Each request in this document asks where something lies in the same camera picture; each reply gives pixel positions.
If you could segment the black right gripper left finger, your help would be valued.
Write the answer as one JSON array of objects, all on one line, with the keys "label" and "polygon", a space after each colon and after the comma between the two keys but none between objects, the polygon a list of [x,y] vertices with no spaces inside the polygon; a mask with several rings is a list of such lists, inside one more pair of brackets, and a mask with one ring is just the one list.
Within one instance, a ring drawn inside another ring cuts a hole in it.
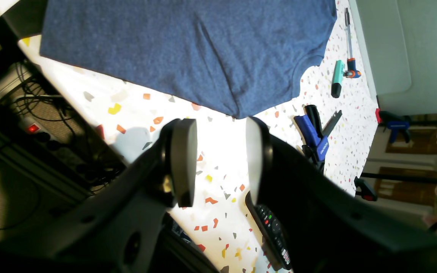
[{"label": "black right gripper left finger", "polygon": [[144,273],[168,209],[193,205],[194,119],[175,119],[106,190],[0,242],[0,273]]}]

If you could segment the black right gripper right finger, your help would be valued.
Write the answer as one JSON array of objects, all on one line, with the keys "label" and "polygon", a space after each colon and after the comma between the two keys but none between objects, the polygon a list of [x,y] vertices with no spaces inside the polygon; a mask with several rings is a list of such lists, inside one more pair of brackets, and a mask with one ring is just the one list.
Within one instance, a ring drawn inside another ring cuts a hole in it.
[{"label": "black right gripper right finger", "polygon": [[437,273],[437,234],[351,197],[298,150],[246,120],[250,193],[281,223],[295,273]]}]

